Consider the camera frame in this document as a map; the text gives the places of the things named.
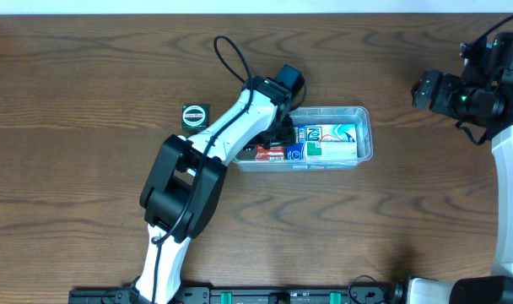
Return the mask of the red Panadol ActiFast pack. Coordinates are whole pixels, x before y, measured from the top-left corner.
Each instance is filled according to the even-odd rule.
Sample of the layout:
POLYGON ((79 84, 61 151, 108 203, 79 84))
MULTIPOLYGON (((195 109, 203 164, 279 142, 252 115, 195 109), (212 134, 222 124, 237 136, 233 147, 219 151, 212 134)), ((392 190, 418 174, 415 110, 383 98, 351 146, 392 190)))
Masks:
POLYGON ((264 161, 264 160, 283 160, 285 157, 284 147, 283 146, 275 146, 269 149, 265 149, 262 146, 256 147, 256 156, 255 160, 264 161))

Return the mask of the white green Panadol pack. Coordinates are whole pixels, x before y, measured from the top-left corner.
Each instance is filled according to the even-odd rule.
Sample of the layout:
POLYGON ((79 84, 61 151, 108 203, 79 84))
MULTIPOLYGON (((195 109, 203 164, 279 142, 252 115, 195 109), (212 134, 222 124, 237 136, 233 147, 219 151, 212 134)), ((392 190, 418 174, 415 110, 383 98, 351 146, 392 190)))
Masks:
POLYGON ((352 142, 308 141, 304 145, 307 160, 354 160, 358 158, 357 144, 352 142))

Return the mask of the blue Kool Fever box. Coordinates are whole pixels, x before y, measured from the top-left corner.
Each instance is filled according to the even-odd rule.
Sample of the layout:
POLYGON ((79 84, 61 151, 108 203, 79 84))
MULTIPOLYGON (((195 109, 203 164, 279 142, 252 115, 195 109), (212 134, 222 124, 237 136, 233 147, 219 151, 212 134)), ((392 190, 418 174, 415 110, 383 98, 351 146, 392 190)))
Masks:
POLYGON ((287 160, 307 160, 304 158, 304 145, 308 141, 338 141, 357 144, 354 124, 313 124, 294 126, 296 143, 285 148, 287 160))

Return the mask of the green Zam-Buk box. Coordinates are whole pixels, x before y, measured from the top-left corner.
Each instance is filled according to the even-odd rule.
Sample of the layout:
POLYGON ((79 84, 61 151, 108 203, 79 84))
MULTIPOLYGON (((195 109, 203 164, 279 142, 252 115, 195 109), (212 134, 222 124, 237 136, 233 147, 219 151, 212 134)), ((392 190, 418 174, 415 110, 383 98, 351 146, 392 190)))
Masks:
POLYGON ((200 131, 209 126, 209 104, 185 104, 182 106, 181 127, 183 130, 200 131))

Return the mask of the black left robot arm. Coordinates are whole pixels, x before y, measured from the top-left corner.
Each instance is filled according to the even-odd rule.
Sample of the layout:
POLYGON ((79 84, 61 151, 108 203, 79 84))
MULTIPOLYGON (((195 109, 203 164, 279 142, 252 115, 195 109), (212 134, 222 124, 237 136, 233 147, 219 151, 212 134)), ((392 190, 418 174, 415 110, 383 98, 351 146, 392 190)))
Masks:
POLYGON ((216 210, 228 164, 248 144, 275 143, 294 99, 305 92, 300 75, 257 76, 211 126, 189 138, 173 134, 161 144, 139 199, 149 238, 134 286, 139 302, 173 299, 187 248, 216 210))

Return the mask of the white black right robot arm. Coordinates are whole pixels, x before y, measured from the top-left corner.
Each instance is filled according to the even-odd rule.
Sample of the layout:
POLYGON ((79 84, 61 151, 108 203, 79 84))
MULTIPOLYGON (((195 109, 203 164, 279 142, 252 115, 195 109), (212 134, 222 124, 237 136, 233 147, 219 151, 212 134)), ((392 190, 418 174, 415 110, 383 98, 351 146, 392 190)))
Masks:
POLYGON ((391 303, 513 303, 513 32, 462 47, 459 75, 426 70, 412 87, 413 107, 455 120, 469 133, 481 128, 495 167, 497 232, 489 274, 450 282, 409 276, 396 284, 391 303))

